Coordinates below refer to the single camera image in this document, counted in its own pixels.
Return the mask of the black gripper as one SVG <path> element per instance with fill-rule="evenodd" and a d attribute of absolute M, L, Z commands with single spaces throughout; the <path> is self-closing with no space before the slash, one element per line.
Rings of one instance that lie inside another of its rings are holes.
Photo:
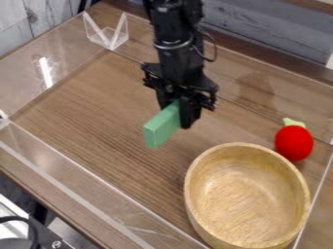
<path fill-rule="evenodd" d="M 157 92 L 161 109 L 179 99 L 181 127 L 189 129 L 201 119 L 202 108 L 216 108 L 217 83 L 205 74 L 205 44 L 155 43 L 158 62 L 145 62 L 145 86 Z"/>

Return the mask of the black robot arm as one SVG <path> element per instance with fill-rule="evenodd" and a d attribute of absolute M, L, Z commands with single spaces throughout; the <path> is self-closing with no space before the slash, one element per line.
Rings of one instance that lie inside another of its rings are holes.
<path fill-rule="evenodd" d="M 178 102 L 181 127 L 187 129 L 201 119 L 203 109 L 216 108 L 218 84 L 205 74 L 205 62 L 216 62 L 205 55 L 205 38 L 214 37 L 202 30 L 202 0 L 143 0 L 154 28 L 154 47 L 158 62 L 145 62 L 143 83 L 158 97 L 161 108 Z"/>

